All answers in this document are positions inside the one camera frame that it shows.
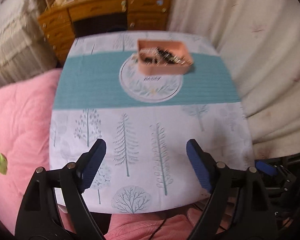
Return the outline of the pink quilted blanket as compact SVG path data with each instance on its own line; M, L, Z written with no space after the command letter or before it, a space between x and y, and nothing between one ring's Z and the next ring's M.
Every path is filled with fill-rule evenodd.
M61 69L0 88L0 154L7 172L0 173L0 221L15 232L17 215L35 169L49 167L52 104ZM200 211L187 206L143 215L94 213L106 239L186 239L198 222Z

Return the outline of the teal tree-print tablecloth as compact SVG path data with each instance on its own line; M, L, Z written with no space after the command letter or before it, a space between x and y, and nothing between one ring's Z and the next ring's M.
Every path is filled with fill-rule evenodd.
M145 76L137 41L181 41L194 60L184 75ZM254 165L248 122L230 74L204 37L126 31L76 38L58 83L50 168L63 168L103 139L107 152L83 193L99 213L168 210L207 196L186 154L196 140L236 170Z

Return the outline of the white lace-covered cabinet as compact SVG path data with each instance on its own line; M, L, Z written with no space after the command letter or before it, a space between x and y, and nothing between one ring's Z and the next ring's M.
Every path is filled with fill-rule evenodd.
M45 0L0 0L0 87L57 66L38 17Z

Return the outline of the cream floral curtain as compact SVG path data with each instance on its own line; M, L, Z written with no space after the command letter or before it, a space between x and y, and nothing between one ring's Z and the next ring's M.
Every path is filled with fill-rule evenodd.
M300 152L298 0L173 0L168 29L215 47L237 87L256 157Z

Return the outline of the pink jewelry tray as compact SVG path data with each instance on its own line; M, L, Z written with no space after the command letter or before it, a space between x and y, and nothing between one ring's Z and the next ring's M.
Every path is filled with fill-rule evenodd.
M138 70L144 75L184 75L194 61L180 41L138 39Z

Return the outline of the wooden desk with drawers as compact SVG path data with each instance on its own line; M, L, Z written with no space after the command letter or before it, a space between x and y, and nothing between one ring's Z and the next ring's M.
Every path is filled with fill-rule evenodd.
M172 0L74 0L38 17L60 65L78 37L127 30L166 30Z

